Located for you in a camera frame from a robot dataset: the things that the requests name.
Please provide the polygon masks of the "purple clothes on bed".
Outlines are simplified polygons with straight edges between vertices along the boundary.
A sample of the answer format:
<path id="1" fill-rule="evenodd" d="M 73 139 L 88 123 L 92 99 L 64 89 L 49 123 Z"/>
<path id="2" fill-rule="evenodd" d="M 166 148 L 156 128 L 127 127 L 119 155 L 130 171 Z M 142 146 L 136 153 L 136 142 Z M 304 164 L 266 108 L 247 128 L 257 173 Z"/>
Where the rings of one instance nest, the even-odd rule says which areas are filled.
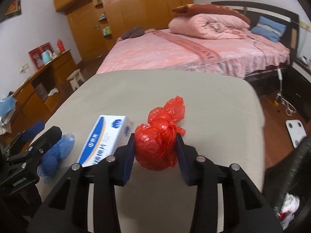
<path id="1" fill-rule="evenodd" d="M 136 38 L 136 37 L 140 37 L 144 34 L 145 34 L 145 30 L 142 27 L 137 26 L 137 27 L 134 27 L 134 28 L 126 31 L 125 33 L 123 33 L 121 35 L 121 38 L 122 39 Z"/>

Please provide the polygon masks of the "wooden side cabinet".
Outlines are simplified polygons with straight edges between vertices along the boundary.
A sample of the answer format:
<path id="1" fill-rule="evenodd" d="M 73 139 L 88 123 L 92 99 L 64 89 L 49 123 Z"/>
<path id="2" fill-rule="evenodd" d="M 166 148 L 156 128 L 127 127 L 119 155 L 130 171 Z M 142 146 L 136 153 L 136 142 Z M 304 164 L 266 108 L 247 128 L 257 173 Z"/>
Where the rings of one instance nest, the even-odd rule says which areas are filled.
<path id="1" fill-rule="evenodd" d="M 77 68 L 71 52 L 67 50 L 35 72 L 15 91 L 16 110 L 10 119 L 11 132 L 1 135 L 1 142 L 9 143 L 38 121 L 47 122 L 72 93 L 67 78 Z"/>

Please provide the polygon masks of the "red plastic bag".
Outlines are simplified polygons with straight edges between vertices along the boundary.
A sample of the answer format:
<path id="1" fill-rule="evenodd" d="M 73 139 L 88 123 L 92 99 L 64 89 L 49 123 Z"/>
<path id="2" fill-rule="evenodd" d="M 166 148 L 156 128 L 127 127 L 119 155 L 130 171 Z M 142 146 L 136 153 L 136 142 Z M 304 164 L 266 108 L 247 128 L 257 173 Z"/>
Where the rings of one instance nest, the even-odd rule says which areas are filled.
<path id="1" fill-rule="evenodd" d="M 148 123 L 135 129 L 135 158 L 142 167 L 162 171 L 176 166 L 176 135 L 184 136 L 186 133 L 178 126 L 185 111 L 183 98 L 176 96 L 163 107 L 151 110 Z"/>

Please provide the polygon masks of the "blue pillow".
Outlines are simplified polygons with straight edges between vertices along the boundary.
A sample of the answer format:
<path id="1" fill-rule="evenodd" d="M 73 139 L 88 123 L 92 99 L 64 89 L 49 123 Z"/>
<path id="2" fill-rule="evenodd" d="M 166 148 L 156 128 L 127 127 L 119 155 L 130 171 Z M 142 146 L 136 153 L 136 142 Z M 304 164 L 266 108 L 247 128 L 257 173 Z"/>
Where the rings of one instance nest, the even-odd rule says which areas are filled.
<path id="1" fill-rule="evenodd" d="M 286 30 L 286 25 L 277 23 L 266 17 L 260 16 L 258 23 L 251 32 L 260 35 L 274 43 L 279 42 Z"/>

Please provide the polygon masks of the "folded pink quilt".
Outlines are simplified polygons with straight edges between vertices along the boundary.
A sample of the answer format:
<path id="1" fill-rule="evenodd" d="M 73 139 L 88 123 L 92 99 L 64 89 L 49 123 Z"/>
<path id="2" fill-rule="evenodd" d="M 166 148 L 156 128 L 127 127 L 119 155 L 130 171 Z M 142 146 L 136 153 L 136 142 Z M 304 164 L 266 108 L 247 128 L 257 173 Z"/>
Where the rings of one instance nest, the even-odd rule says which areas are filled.
<path id="1" fill-rule="evenodd" d="M 233 15 L 197 14 L 176 17 L 168 27 L 174 34 L 221 40 L 246 38 L 249 24 Z"/>

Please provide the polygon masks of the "framed red wall picture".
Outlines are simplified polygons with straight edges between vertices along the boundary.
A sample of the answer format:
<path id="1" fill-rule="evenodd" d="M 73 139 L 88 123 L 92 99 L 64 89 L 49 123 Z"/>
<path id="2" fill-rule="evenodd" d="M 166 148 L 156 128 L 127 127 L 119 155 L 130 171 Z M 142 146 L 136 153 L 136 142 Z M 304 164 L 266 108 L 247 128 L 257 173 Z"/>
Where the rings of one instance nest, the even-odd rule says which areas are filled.
<path id="1" fill-rule="evenodd" d="M 21 0 L 13 0 L 12 4 L 6 11 L 3 19 L 1 19 L 1 22 L 7 19 L 11 19 L 12 17 L 19 16 L 21 15 L 21 13 L 22 13 Z"/>

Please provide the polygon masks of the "black trash bin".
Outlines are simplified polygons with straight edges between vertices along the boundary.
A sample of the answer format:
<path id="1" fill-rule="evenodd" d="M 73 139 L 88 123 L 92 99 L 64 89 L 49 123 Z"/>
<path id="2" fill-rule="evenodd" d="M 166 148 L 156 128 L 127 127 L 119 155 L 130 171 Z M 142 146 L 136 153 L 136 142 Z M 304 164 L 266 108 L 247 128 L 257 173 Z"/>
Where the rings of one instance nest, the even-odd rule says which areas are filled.
<path id="1" fill-rule="evenodd" d="M 284 232 L 310 232 L 310 136 L 287 157 L 265 171 L 263 196 L 275 214 L 281 214 L 286 194 L 298 196 L 300 204 Z"/>

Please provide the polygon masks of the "dark red folded blanket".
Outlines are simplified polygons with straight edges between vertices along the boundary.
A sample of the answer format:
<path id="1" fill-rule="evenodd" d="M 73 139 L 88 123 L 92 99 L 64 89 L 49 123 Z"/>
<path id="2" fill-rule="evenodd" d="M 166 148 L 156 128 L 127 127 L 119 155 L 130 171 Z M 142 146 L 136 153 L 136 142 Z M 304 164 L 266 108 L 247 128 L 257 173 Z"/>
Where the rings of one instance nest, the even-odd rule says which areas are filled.
<path id="1" fill-rule="evenodd" d="M 226 6 L 214 4 L 186 4 L 172 9 L 175 17 L 192 17 L 197 14 L 232 15 L 250 24 L 250 19 L 238 11 Z"/>

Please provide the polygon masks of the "white tissue ball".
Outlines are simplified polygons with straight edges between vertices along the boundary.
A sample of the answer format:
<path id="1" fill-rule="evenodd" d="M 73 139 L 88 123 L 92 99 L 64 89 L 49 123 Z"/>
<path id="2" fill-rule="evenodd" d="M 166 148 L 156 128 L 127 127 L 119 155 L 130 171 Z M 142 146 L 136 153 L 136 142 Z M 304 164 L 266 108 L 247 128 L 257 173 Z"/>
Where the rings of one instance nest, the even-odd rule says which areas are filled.
<path id="1" fill-rule="evenodd" d="M 294 213 L 298 210 L 300 205 L 299 196 L 294 196 L 287 193 L 278 216 L 283 228 L 286 228 L 294 219 Z"/>

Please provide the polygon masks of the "white bathroom scale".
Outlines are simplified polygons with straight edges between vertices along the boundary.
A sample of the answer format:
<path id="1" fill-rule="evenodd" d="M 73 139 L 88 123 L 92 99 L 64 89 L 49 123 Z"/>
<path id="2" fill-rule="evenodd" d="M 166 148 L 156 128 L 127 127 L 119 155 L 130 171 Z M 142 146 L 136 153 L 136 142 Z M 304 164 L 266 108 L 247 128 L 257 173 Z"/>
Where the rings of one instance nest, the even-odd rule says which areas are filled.
<path id="1" fill-rule="evenodd" d="M 302 139 L 307 136 L 302 122 L 298 119 L 286 120 L 285 125 L 294 148 L 297 148 Z"/>

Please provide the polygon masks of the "small white stool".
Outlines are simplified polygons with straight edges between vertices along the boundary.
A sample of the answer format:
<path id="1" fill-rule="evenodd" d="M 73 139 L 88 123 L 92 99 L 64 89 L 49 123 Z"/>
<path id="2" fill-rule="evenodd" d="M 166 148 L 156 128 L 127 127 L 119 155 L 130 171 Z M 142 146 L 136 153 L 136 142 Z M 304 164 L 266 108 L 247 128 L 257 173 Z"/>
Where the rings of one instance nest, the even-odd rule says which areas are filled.
<path id="1" fill-rule="evenodd" d="M 79 88 L 79 82 L 85 82 L 85 78 L 80 69 L 75 70 L 66 80 L 70 83 L 73 91 L 76 91 Z"/>

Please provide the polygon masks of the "blue white medicine box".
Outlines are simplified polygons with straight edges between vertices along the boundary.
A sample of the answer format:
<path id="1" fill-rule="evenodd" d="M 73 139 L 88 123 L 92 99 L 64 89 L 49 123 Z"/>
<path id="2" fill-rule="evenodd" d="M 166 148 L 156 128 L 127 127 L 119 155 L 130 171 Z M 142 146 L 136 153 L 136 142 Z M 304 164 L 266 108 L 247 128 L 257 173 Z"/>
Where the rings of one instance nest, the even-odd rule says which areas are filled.
<path id="1" fill-rule="evenodd" d="M 78 163 L 88 167 L 114 155 L 118 147 L 128 143 L 132 129 L 133 122 L 128 116 L 99 116 L 81 150 Z"/>

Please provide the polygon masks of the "red box on cabinet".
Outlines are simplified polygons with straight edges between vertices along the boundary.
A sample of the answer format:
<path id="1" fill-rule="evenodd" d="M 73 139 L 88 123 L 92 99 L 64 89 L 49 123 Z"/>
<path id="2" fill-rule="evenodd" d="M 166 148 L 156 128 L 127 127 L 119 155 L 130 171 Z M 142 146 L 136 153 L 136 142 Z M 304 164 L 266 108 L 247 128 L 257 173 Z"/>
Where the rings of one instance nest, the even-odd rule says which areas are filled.
<path id="1" fill-rule="evenodd" d="M 28 52 L 31 61 L 37 70 L 40 70 L 45 65 L 44 62 L 42 61 L 42 57 L 41 57 L 42 53 L 45 50 L 50 50 L 53 54 L 54 50 L 53 50 L 50 42 L 47 42 L 47 43 L 45 43 L 45 44 L 43 44 L 43 45 L 41 45 L 41 46 L 39 46 L 39 47 Z"/>

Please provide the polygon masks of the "red thermos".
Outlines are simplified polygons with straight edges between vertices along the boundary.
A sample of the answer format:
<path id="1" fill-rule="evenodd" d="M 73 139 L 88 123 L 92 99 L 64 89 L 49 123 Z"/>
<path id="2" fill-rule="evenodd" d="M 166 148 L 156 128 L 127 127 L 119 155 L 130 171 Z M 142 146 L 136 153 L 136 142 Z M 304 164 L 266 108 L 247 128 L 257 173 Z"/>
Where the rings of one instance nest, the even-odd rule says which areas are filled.
<path id="1" fill-rule="evenodd" d="M 58 46 L 58 49 L 61 53 L 65 52 L 65 47 L 63 45 L 63 42 L 60 39 L 58 39 L 58 41 L 57 41 L 57 46 Z"/>

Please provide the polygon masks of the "black headboard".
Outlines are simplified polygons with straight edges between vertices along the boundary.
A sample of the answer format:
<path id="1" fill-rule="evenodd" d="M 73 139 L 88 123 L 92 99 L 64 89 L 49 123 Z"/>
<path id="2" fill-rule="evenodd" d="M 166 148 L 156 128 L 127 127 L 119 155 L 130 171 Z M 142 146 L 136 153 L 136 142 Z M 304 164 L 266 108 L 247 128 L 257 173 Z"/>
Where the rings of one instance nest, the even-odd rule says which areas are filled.
<path id="1" fill-rule="evenodd" d="M 286 30 L 279 41 L 290 50 L 290 56 L 296 58 L 300 29 L 298 14 L 277 6 L 256 2 L 217 1 L 211 3 L 237 10 L 250 19 L 251 27 L 255 27 L 257 25 L 261 16 L 285 25 Z"/>

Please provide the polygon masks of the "pink bed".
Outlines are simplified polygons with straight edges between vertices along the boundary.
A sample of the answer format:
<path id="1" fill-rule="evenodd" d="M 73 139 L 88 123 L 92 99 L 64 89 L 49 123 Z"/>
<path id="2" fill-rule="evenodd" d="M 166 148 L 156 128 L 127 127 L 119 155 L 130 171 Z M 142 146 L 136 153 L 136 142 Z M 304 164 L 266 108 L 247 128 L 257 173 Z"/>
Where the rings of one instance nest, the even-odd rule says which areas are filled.
<path id="1" fill-rule="evenodd" d="M 118 41 L 97 74 L 118 70 L 182 70 L 245 78 L 269 67 L 284 67 L 289 62 L 289 49 L 282 43 L 252 33 L 244 39 L 212 40 L 155 30 Z"/>

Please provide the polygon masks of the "black white nightstand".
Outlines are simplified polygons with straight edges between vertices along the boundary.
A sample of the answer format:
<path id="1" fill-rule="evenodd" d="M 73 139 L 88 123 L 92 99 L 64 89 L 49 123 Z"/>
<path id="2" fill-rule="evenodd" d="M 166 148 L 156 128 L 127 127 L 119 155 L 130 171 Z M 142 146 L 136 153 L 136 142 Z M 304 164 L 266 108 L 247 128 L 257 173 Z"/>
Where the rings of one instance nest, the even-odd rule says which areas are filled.
<path id="1" fill-rule="evenodd" d="M 281 94 L 294 106 L 306 123 L 310 122 L 310 72 L 296 59 L 290 65 L 280 64 L 283 82 Z"/>

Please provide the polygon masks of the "light blue kettle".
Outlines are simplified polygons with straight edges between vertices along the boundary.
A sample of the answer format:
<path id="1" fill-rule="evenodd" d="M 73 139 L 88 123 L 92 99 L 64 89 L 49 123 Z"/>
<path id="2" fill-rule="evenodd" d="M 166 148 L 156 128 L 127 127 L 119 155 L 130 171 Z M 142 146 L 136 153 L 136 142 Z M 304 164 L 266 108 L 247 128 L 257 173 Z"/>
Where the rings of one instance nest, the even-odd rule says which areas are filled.
<path id="1" fill-rule="evenodd" d="M 44 62 L 44 64 L 47 64 L 48 62 L 50 62 L 52 60 L 52 52 L 50 50 L 45 50 L 42 55 L 42 61 Z"/>

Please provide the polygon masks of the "wooden wardrobe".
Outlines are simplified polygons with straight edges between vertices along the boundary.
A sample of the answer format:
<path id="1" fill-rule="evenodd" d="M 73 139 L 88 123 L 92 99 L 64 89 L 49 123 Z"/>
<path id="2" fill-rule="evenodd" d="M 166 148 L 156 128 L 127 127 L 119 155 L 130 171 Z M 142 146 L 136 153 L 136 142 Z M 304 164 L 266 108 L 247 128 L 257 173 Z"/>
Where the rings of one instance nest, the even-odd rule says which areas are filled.
<path id="1" fill-rule="evenodd" d="M 53 0 L 66 15 L 83 61 L 107 54 L 116 40 L 135 26 L 164 29 L 175 7 L 193 0 Z"/>

